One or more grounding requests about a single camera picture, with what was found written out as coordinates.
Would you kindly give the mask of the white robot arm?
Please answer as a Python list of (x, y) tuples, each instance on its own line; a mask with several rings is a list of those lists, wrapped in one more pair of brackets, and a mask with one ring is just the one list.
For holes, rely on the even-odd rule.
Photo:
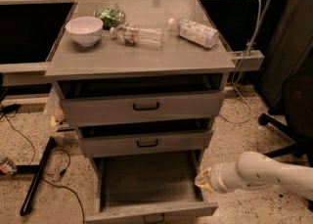
[(235, 161), (206, 168), (195, 178), (195, 185), (221, 194), (281, 187), (313, 201), (313, 168), (282, 163), (256, 152), (244, 152)]

